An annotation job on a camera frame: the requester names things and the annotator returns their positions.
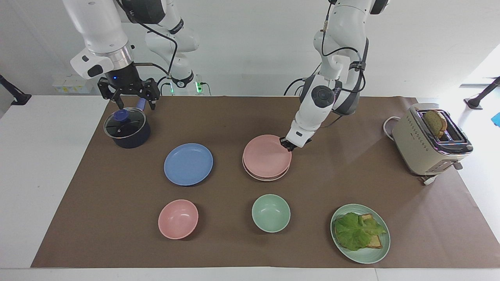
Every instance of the brown tablecloth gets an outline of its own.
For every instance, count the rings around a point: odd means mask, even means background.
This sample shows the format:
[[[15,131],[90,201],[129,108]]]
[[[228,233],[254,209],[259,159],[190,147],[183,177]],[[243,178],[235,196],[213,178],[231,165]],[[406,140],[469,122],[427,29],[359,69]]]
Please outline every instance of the brown tablecloth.
[[[136,100],[124,98],[129,106]],[[245,173],[243,149],[259,135],[286,135],[298,98],[162,97],[155,111],[146,110],[150,139],[134,149],[104,134],[103,122],[116,110],[110,103],[32,267],[500,267],[500,245],[458,173],[450,169],[423,186],[384,135],[384,120],[403,116],[415,102],[361,98],[354,115],[296,149],[290,170],[275,182]],[[194,187],[174,185],[163,171],[168,153],[185,143],[203,144],[214,157],[211,174]],[[291,208],[289,225],[274,234],[259,230],[251,216],[254,200],[268,193]],[[198,226],[183,240],[163,237],[157,225],[162,208],[176,199],[199,210]],[[332,241],[332,214],[349,203],[386,221],[391,245],[382,261],[357,264]]]

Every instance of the black stand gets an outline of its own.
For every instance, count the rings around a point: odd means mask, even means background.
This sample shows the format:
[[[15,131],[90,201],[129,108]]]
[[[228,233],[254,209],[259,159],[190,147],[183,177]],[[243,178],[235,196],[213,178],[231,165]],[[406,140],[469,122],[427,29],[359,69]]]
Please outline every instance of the black stand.
[[[491,83],[489,86],[487,86],[478,96],[476,96],[475,98],[466,98],[464,99],[463,101],[467,104],[467,106],[470,108],[470,109],[473,109],[473,110],[482,110],[483,108],[481,107],[481,105],[479,105],[479,103],[481,102],[481,100],[486,97],[486,95],[488,95],[489,93],[491,93],[493,90],[495,90],[495,88],[500,85],[500,76],[497,77],[493,83]]]
[[[12,85],[2,75],[0,75],[0,84],[14,97],[14,101],[10,104],[11,106],[24,106],[31,98],[30,94],[26,94],[18,89],[18,87]]]

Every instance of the bread slice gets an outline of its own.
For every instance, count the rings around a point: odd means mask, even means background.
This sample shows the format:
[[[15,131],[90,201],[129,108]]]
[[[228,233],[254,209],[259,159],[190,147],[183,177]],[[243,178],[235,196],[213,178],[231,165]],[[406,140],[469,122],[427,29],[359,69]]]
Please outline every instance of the bread slice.
[[[423,114],[423,119],[427,123],[431,133],[438,139],[444,135],[446,129],[448,128],[446,118],[437,110],[432,109],[427,111]]]
[[[371,213],[366,213],[361,215],[361,219],[364,221],[366,219],[373,219],[373,215]],[[372,235],[371,241],[366,246],[367,248],[372,249],[382,249],[382,242],[380,241],[380,237],[378,235]]]

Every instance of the blue plate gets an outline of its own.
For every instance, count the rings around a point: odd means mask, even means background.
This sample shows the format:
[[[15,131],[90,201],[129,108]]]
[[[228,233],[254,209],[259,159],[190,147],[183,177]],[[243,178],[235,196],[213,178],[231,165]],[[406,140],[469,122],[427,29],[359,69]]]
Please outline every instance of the blue plate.
[[[203,181],[212,170],[214,158],[205,146],[186,143],[177,146],[165,159],[165,176],[178,186],[192,186]]]

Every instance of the lettuce leaf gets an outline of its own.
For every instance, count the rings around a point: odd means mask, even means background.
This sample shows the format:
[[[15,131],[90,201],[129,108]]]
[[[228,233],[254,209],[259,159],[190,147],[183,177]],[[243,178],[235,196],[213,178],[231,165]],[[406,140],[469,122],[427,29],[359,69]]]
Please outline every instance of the lettuce leaf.
[[[340,245],[351,251],[366,248],[371,236],[387,233],[373,218],[363,220],[353,212],[335,220],[334,231]]]

